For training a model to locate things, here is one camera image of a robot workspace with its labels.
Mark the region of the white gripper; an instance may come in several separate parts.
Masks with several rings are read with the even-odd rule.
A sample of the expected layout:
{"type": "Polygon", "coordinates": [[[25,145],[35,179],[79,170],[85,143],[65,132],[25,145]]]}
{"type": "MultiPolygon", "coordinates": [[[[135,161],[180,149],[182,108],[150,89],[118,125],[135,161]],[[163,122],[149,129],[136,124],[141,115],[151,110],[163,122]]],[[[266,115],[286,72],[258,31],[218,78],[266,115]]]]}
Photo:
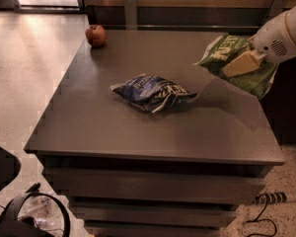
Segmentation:
{"type": "Polygon", "coordinates": [[[268,21],[254,36],[254,50],[247,50],[222,68],[227,77],[259,69],[264,58],[282,63],[296,57],[296,11],[286,11],[268,21]]]}

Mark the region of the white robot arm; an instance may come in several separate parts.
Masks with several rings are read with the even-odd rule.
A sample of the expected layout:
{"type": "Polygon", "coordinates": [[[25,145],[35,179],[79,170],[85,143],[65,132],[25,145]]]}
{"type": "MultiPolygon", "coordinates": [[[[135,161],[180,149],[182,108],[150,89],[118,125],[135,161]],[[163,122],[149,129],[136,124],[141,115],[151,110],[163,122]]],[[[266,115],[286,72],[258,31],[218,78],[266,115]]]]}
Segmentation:
{"type": "Polygon", "coordinates": [[[282,63],[296,57],[296,7],[266,22],[250,41],[253,50],[222,68],[227,78],[256,71],[264,61],[282,63]]]}

